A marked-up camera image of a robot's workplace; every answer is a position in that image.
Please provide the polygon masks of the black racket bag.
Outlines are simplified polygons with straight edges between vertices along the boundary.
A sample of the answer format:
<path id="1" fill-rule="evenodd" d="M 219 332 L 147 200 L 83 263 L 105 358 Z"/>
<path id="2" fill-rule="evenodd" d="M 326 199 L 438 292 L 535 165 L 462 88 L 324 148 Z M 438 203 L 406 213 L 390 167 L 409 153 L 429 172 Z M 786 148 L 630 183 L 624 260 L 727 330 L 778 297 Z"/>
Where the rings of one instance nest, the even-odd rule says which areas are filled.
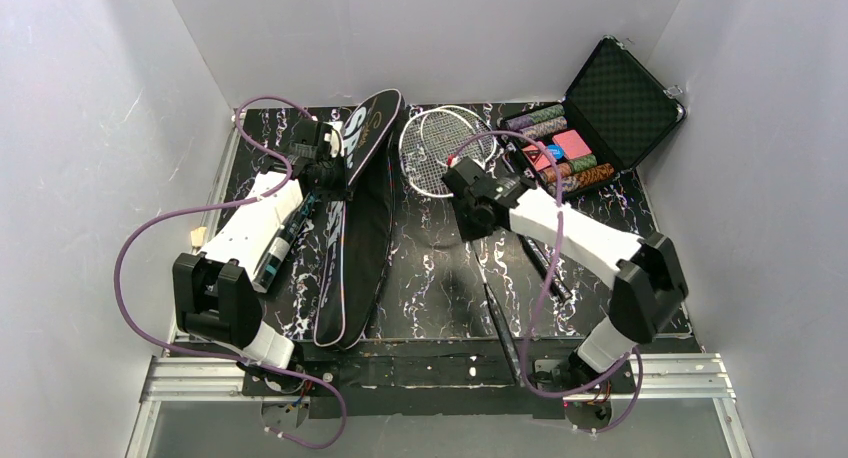
<path id="1" fill-rule="evenodd" d="M 361 102 L 344 124 L 344 188 L 326 207 L 324 273 L 313 327 L 318 347 L 355 346 L 381 297 L 396 201 L 392 147 L 404 109 L 401 92 L 389 88 Z"/>

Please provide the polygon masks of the white badminton racket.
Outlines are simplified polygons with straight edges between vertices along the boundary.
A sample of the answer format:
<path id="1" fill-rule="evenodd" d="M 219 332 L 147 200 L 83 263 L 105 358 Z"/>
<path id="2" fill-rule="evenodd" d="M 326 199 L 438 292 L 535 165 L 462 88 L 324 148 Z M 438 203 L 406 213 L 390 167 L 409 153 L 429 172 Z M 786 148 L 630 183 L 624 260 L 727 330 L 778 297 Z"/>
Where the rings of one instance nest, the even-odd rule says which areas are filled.
<path id="1" fill-rule="evenodd" d="M 485 171 L 497 152 L 497 141 L 491 128 L 476 113 L 448 105 L 423 111 L 404 125 L 398 143 L 402 172 L 414 191 L 429 198 L 451 198 L 442 182 L 449 168 L 449 155 L 471 158 Z M 466 241 L 474 254 L 483 283 L 488 311 L 496 336 L 511 374 L 511 383 L 520 383 L 519 358 L 503 309 L 492 291 L 475 241 Z"/>
<path id="2" fill-rule="evenodd" d="M 451 108 L 426 110 L 411 118 L 402 131 L 402 172 L 419 194 L 451 201 L 464 242 L 488 237 L 498 228 L 542 241 L 528 225 L 510 221 L 529 209 L 519 205 L 519 198 L 540 190 L 520 174 L 494 178 L 487 173 L 495 146 L 477 142 L 491 135 L 479 119 L 470 121 Z"/>

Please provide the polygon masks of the black shuttlecock tube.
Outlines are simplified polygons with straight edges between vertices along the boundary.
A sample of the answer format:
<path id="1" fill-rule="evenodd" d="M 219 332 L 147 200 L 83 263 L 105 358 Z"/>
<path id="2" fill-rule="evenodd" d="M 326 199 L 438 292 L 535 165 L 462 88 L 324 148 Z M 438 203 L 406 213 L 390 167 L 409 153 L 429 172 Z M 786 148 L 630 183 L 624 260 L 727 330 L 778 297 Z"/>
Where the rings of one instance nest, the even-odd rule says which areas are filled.
<path id="1" fill-rule="evenodd" d="M 257 292 L 268 292 L 292 244 L 297 240 L 307 219 L 312 214 L 317 201 L 317 195 L 310 192 L 302 203 L 283 220 L 256 267 L 252 285 Z"/>

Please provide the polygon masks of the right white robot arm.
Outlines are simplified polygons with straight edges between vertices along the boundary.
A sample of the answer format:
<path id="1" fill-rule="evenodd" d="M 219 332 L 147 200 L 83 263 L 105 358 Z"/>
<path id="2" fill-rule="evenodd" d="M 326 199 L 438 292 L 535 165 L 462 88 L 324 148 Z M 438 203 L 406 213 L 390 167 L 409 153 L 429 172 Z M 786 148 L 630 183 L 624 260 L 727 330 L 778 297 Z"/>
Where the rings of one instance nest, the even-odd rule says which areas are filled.
<path id="1" fill-rule="evenodd" d="M 503 228 L 557 248 L 609 288 L 607 316 L 573 360 L 587 370 L 605 372 L 634 346 L 652 342 L 689 294 L 675 246 L 661 233 L 619 231 L 558 204 L 524 176 L 495 179 L 470 158 L 456 161 L 442 181 L 464 240 Z"/>

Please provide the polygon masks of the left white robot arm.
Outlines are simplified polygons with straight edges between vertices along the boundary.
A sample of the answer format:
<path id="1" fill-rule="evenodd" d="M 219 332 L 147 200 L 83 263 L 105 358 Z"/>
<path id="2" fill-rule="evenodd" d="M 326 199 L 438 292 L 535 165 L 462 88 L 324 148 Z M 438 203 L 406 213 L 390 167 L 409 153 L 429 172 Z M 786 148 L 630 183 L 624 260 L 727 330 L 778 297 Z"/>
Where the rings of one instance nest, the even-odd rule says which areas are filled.
<path id="1" fill-rule="evenodd" d="M 259 172 L 226 224 L 172 268 L 176 324 L 252 362 L 290 370 L 294 342 L 264 321 L 260 297 L 275 280 L 321 195 L 346 185 L 341 125 L 317 119 Z"/>

